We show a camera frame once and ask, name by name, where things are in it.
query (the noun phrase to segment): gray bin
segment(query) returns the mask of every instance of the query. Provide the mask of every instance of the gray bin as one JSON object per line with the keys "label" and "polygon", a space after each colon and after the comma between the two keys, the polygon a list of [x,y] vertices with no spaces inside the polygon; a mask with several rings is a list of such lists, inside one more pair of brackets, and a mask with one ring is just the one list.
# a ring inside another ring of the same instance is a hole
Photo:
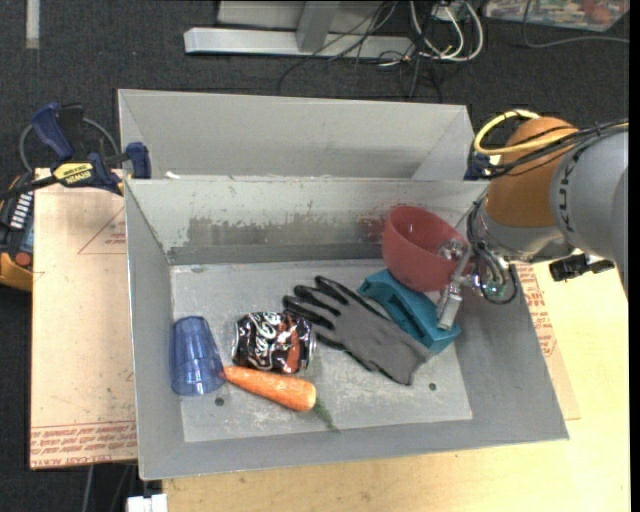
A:
{"label": "gray bin", "polygon": [[[154,168],[125,189],[143,479],[567,437],[524,299],[498,307],[468,294],[462,334],[410,387],[320,344],[301,376],[338,432],[314,411],[230,384],[175,395],[175,320],[207,318],[230,364],[242,314],[281,310],[294,285],[318,274],[357,288],[384,268],[380,235],[393,206],[456,225],[483,185],[461,181],[472,133],[457,106],[147,91],[119,99],[123,144],[144,142]],[[386,122],[372,129],[374,118]]]}

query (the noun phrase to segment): cardboard box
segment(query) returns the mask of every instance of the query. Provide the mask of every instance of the cardboard box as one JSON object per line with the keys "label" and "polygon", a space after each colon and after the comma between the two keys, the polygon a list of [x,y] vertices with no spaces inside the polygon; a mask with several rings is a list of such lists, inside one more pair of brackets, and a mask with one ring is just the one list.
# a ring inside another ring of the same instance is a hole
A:
{"label": "cardboard box", "polygon": [[[526,22],[604,32],[622,18],[630,6],[629,0],[541,0],[531,3]],[[488,18],[522,22],[526,7],[526,0],[490,0],[483,12]]]}
{"label": "cardboard box", "polygon": [[29,465],[135,460],[124,199],[36,192]]}

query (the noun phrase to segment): teal plastic object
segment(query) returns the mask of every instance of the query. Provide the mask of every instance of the teal plastic object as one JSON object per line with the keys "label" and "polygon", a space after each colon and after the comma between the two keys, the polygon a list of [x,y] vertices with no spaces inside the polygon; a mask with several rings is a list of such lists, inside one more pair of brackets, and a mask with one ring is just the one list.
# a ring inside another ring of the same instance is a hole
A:
{"label": "teal plastic object", "polygon": [[439,328],[436,305],[429,297],[399,283],[386,269],[367,277],[358,292],[380,303],[402,330],[436,354],[461,332],[455,323],[450,330]]}

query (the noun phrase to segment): yellow cable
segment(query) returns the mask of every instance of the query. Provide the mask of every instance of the yellow cable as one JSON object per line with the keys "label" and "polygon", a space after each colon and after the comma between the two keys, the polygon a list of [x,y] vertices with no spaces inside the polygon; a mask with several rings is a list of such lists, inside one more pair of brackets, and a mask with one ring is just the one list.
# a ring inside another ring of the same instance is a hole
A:
{"label": "yellow cable", "polygon": [[545,137],[544,139],[541,139],[541,140],[533,140],[529,142],[524,142],[522,144],[504,146],[502,148],[497,148],[497,149],[483,148],[480,143],[487,136],[487,134],[491,130],[493,130],[496,126],[498,126],[501,123],[504,123],[507,119],[510,119],[512,117],[521,117],[523,119],[536,119],[540,116],[535,112],[516,109],[516,110],[509,110],[508,112],[505,112],[503,114],[500,114],[499,116],[494,117],[491,121],[489,121],[480,129],[476,137],[473,139],[474,151],[482,155],[488,155],[488,156],[502,155],[504,153],[513,153],[515,151],[521,151],[522,149],[538,148],[541,146],[546,146],[550,142],[553,142],[554,140],[557,140],[561,137],[561,135],[558,135],[557,137]]}

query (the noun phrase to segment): blue plastic cup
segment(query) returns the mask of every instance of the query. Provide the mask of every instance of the blue plastic cup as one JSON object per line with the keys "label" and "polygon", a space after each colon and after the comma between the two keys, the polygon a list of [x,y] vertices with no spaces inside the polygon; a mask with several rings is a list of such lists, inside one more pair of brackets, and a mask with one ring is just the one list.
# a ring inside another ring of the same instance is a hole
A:
{"label": "blue plastic cup", "polygon": [[222,360],[204,318],[188,316],[173,325],[171,371],[171,389],[179,395],[204,395],[224,384]]}

